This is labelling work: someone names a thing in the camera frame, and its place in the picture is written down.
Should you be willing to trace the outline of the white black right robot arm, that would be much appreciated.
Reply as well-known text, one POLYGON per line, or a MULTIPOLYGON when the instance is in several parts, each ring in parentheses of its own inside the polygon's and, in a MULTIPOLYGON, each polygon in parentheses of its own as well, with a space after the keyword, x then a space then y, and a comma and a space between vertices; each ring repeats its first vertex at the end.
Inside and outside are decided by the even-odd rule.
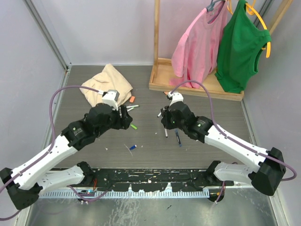
POLYGON ((207 169, 207 182, 213 186, 221 181, 237 181, 252 185, 262 194, 273 196, 286 172, 281 164, 282 152, 254 146, 225 131, 205 116, 195 116, 183 102, 161 109, 161 123, 166 129, 179 129, 189 138, 214 146, 241 161, 231 165, 213 161, 207 169))

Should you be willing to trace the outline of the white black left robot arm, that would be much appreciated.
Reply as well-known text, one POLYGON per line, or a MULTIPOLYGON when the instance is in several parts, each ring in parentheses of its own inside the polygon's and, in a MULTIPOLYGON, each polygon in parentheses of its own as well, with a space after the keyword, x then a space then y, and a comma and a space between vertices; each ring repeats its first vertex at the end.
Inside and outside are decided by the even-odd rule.
POLYGON ((107 104, 98 104, 83 119, 71 122, 49 147, 28 162, 14 169, 2 169, 0 178, 15 208, 23 210, 42 194, 62 186, 92 185, 95 174, 85 161, 49 176, 46 173, 65 158, 94 143, 106 131, 128 129, 132 120, 125 105, 115 110, 107 104))

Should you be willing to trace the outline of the blue transparent gel pen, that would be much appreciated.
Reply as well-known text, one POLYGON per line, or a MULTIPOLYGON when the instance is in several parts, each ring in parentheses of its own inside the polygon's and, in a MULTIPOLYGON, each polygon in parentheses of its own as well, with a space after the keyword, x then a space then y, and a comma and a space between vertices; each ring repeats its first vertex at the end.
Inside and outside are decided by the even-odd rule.
POLYGON ((182 147, 182 143, 181 143, 181 140, 180 140, 180 137, 179 137, 178 130, 175 129, 174 131, 175 131, 175 135, 176 135, 176 138, 177 138, 178 145, 179 145, 179 147, 182 147))

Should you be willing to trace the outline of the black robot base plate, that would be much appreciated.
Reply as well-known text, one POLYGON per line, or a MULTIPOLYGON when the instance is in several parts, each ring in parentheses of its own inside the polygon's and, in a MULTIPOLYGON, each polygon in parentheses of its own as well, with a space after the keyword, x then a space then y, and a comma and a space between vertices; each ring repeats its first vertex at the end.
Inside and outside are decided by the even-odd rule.
POLYGON ((202 191, 209 186, 221 186, 222 181, 201 169, 93 169, 92 178, 78 187, 96 186, 98 191, 134 192, 202 191))

